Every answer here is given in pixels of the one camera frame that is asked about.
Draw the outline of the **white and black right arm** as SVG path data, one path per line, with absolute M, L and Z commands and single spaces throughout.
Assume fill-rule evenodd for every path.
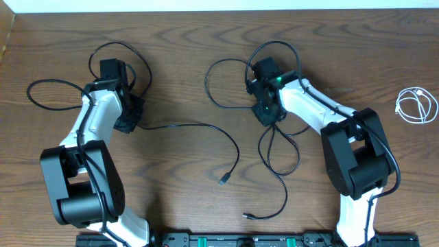
M 341 199 L 336 233 L 345 246 L 368 246 L 376 202 L 401 183 L 378 114 L 338 104 L 299 69 L 284 72 L 271 57 L 248 63 L 246 71 L 254 74 L 246 91 L 257 99 L 252 111 L 263 126 L 278 131 L 277 123 L 292 113 L 320 135 L 327 174 Z

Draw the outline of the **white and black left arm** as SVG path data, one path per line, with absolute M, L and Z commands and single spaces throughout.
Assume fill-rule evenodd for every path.
M 108 150 L 114 130 L 129 134 L 142 117 L 144 101 L 130 92 L 132 87 L 125 62 L 101 60 L 100 76 L 81 90 L 81 111 L 70 133 L 40 156 L 56 221 L 97 231 L 116 246 L 150 244 L 149 224 L 126 208 Z

